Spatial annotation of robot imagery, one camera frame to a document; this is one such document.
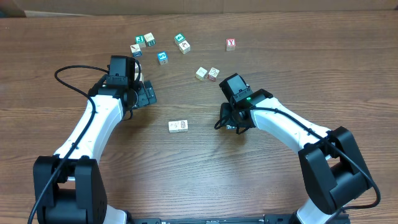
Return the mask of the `pineapple picture wooden block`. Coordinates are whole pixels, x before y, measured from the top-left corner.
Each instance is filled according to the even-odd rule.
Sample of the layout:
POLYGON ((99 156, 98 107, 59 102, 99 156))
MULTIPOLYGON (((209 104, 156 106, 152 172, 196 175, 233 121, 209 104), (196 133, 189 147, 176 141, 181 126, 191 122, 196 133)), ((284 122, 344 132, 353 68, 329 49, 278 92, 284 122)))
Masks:
POLYGON ((180 120, 179 121, 179 131, 180 132, 188 131, 188 121, 187 120, 180 120))

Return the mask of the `wooden block red bottom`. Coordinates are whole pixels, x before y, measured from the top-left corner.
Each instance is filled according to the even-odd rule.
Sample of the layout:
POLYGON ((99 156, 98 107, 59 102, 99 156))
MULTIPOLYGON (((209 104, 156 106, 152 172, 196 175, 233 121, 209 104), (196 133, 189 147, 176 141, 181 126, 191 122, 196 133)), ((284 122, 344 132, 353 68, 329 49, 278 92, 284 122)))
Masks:
POLYGON ((170 133, 178 133, 180 131, 180 122, 179 121, 169 121, 169 132, 170 133))

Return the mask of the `red letter Y block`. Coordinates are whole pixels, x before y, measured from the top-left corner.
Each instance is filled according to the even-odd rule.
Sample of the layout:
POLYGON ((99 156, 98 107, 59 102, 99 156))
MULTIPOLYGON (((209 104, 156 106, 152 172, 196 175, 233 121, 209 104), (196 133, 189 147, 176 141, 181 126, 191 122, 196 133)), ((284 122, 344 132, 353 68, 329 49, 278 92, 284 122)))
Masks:
POLYGON ((236 39, 226 39, 226 51, 234 51, 236 48, 236 39))

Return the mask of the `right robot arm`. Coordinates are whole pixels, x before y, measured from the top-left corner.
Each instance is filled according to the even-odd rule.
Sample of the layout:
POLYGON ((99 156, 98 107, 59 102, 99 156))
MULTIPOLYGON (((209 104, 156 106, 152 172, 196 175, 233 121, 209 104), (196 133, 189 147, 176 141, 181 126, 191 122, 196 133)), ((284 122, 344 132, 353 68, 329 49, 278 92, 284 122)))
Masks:
POLYGON ((237 134, 257 128, 272 134, 298 155, 308 200, 292 215, 265 215, 265 223, 349 223, 349 203, 376 188, 353 134, 330 130, 287 109, 273 94, 251 87, 237 73, 220 83, 227 102, 215 129, 237 134))

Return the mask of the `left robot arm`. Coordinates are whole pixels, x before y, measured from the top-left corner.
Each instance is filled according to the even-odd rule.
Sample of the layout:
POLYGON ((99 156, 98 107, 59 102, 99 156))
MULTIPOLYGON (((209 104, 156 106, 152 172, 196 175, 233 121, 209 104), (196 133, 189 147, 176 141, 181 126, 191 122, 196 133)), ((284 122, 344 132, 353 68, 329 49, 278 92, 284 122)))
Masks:
POLYGON ((104 75, 84 92, 61 84, 87 99, 75 129, 51 156, 40 156, 33 166, 35 204, 28 222, 133 223, 128 211, 108 205, 99 161, 118 123, 126 113, 156 103, 149 80, 142 80, 140 62, 113 55, 104 75))

